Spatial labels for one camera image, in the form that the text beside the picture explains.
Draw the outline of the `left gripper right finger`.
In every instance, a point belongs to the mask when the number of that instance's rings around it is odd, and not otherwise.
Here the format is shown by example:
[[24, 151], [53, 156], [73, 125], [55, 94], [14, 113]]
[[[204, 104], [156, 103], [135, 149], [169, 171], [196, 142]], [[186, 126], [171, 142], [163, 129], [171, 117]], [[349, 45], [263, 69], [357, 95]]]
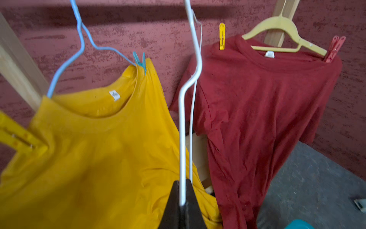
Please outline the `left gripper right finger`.
[[207, 229], [191, 181], [186, 180], [183, 206], [183, 229]]

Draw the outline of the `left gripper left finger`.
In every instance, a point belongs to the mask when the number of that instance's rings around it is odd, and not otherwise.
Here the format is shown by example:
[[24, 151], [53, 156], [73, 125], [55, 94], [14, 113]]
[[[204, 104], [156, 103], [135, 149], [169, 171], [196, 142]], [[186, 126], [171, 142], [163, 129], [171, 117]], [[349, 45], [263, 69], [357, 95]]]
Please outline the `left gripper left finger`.
[[179, 181], [173, 183], [158, 229], [180, 228]]

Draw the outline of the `dark red t-shirt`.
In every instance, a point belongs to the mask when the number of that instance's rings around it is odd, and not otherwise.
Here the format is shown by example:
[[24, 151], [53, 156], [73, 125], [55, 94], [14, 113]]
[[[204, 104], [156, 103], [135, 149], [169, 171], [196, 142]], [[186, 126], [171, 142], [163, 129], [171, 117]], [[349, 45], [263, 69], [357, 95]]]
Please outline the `dark red t-shirt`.
[[193, 129], [207, 153], [223, 226], [255, 229], [270, 183], [298, 142], [309, 144], [342, 70], [309, 52], [257, 52], [241, 35], [202, 48], [203, 70], [193, 105]]

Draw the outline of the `cream plastic hanger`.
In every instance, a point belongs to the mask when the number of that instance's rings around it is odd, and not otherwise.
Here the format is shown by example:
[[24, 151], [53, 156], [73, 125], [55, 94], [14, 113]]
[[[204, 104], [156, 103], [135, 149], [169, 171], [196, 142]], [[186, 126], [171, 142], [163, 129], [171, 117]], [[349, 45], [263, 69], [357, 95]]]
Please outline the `cream plastic hanger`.
[[[298, 29], [292, 21], [300, 1], [277, 1], [273, 16], [261, 21], [251, 31], [242, 35], [244, 40], [250, 40], [255, 36], [267, 31], [265, 44], [267, 46], [252, 46], [256, 51], [288, 52], [295, 53], [302, 47], [324, 57], [327, 50], [303, 39], [298, 33]], [[283, 48], [282, 44], [285, 35], [297, 44], [296, 48]]]

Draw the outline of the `pink clothespin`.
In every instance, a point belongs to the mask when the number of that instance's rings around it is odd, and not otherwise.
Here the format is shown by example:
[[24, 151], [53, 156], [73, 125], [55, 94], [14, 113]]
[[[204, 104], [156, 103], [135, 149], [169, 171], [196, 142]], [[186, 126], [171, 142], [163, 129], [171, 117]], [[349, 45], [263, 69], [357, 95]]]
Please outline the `pink clothespin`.
[[339, 37], [336, 35], [333, 37], [333, 39], [330, 43], [328, 52], [324, 58], [324, 61], [326, 63], [333, 62], [333, 60], [335, 59], [336, 55], [338, 54], [340, 48], [343, 46], [345, 41], [346, 41], [346, 36]]

